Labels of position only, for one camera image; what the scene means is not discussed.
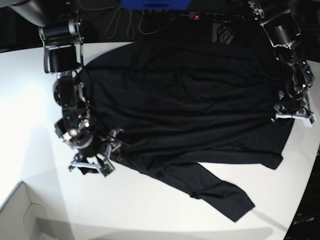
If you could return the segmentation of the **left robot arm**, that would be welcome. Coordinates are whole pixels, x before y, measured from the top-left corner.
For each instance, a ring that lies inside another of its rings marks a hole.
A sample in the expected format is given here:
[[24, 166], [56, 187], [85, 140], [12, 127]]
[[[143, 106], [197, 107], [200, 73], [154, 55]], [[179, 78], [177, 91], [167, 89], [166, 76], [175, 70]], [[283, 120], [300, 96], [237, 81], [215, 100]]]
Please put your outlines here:
[[255, 21], [265, 32], [277, 61], [288, 68], [290, 75], [279, 90], [279, 101], [274, 105], [278, 119], [301, 120], [305, 127], [311, 128], [317, 121], [311, 110], [308, 90], [315, 77], [307, 60], [298, 55], [301, 29], [295, 20], [293, 8], [295, 0], [249, 0], [247, 5]]

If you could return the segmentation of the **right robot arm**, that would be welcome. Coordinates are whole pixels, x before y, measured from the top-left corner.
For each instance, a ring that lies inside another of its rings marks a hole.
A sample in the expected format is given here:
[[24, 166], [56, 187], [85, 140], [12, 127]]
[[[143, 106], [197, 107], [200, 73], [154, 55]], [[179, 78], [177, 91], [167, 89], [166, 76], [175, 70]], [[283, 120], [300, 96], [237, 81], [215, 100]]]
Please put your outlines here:
[[49, 6], [42, 0], [2, 0], [28, 22], [38, 27], [43, 46], [43, 68], [56, 75], [53, 97], [61, 107], [62, 117], [55, 125], [59, 139], [76, 150], [68, 169], [79, 169], [82, 174], [93, 173], [104, 177], [115, 171], [112, 154], [121, 147], [116, 141], [120, 129], [101, 134], [94, 126], [90, 103], [85, 96], [85, 83], [78, 78], [84, 68], [84, 37], [79, 10], [68, 11]]

